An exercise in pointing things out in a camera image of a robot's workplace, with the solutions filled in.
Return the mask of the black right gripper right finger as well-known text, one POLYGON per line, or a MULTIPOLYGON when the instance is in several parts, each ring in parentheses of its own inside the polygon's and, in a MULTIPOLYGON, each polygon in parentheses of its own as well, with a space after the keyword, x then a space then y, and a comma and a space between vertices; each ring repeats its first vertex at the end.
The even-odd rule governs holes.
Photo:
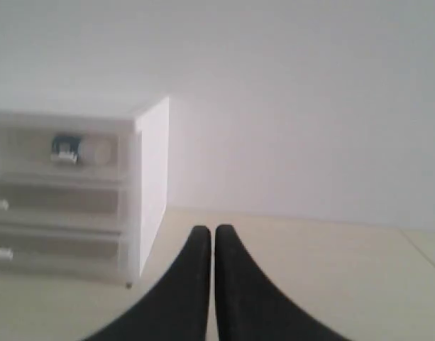
POLYGON ((344 340, 291 301, 231 224, 216 228, 214 300, 220 340, 344 340))

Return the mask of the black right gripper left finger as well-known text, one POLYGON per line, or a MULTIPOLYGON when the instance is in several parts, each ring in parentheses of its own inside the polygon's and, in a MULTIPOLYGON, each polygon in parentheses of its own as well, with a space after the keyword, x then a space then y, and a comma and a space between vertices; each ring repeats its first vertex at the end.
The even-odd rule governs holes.
POLYGON ((205 340, 211 232, 195 226, 169 269, 130 309, 88 340, 205 340))

